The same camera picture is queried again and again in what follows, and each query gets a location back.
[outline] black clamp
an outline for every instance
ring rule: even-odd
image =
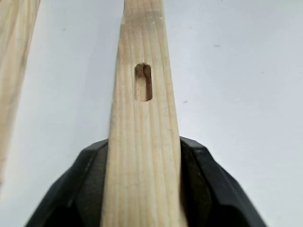
[[[49,189],[26,227],[99,227],[107,142],[85,148]],[[190,227],[266,227],[237,181],[206,147],[180,137],[182,202]]]

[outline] pine wood strip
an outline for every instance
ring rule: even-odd
[[[151,68],[152,91],[143,65]],[[146,85],[138,81],[144,75]],[[125,0],[103,201],[103,227],[187,225],[180,204],[180,141],[161,0]]]
[[[39,3],[0,1],[0,183]]]

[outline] wood grain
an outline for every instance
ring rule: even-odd
[[[0,183],[40,0],[0,0]]]
[[[150,101],[135,98],[135,67],[142,62],[151,67]],[[163,3],[125,0],[101,226],[186,226],[179,197],[180,140]]]

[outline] white surface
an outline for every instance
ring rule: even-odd
[[[166,0],[179,132],[209,148],[270,227],[303,226],[303,1]],[[0,226],[23,226],[108,135],[121,0],[42,0]]]

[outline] mortise hole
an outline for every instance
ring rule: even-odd
[[[147,102],[152,99],[152,70],[146,63],[139,63],[134,68],[135,99]]]

